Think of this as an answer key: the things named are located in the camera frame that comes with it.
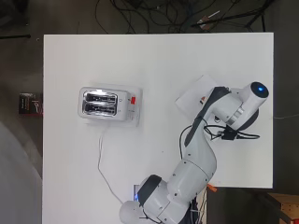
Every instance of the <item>wooden surface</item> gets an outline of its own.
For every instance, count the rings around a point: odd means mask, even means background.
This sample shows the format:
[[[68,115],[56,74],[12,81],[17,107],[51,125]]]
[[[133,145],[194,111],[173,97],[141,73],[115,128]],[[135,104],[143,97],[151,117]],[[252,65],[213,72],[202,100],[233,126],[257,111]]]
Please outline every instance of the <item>wooden surface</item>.
[[[276,194],[269,193],[269,195],[275,198],[281,203],[281,211],[291,219],[299,219],[299,196],[298,195],[287,195],[287,194]]]

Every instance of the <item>white power cord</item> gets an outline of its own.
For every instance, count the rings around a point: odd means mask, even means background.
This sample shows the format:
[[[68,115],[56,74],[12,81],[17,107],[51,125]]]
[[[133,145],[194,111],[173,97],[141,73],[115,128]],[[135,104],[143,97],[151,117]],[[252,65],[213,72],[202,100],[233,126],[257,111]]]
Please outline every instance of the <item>white power cord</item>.
[[[273,117],[273,119],[291,119],[291,118],[295,118],[295,117],[299,117],[299,114],[289,115],[286,117]]]
[[[105,133],[107,132],[107,129],[109,128],[109,126],[107,126],[101,136],[100,136],[100,139],[99,139],[99,161],[97,163],[97,169],[99,170],[101,176],[103,177],[103,179],[105,180],[105,182],[107,183],[107,186],[109,187],[112,195],[120,202],[120,204],[123,204],[123,202],[121,201],[121,199],[114,193],[113,189],[111,188],[111,186],[109,185],[109,182],[107,181],[107,179],[105,178],[104,174],[102,173],[101,171],[101,159],[102,159],[102,152],[103,152],[103,141],[104,141],[104,136],[105,136]]]

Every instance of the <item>black box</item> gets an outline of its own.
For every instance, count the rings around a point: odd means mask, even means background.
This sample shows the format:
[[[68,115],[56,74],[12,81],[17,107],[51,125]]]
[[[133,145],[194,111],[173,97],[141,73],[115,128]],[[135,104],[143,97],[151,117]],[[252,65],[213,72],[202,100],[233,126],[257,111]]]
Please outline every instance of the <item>black box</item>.
[[[19,114],[26,116],[43,116],[42,93],[20,93]]]

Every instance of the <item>red button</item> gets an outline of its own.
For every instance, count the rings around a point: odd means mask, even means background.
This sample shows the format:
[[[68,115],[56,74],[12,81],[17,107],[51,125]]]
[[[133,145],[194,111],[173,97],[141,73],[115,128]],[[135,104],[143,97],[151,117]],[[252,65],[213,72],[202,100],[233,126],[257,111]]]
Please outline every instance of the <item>red button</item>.
[[[133,96],[133,97],[131,98],[131,105],[134,105],[134,104],[135,104],[135,101],[136,101],[136,98]]]

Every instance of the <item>orange object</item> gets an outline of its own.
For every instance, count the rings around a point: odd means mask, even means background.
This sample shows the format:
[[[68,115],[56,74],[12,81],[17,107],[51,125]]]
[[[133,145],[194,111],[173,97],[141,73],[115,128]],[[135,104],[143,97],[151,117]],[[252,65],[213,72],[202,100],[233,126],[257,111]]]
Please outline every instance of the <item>orange object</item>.
[[[212,190],[213,192],[217,192],[217,189],[216,189],[214,186],[212,186],[212,185],[210,185],[210,184],[207,184],[207,187],[208,187],[210,190]]]

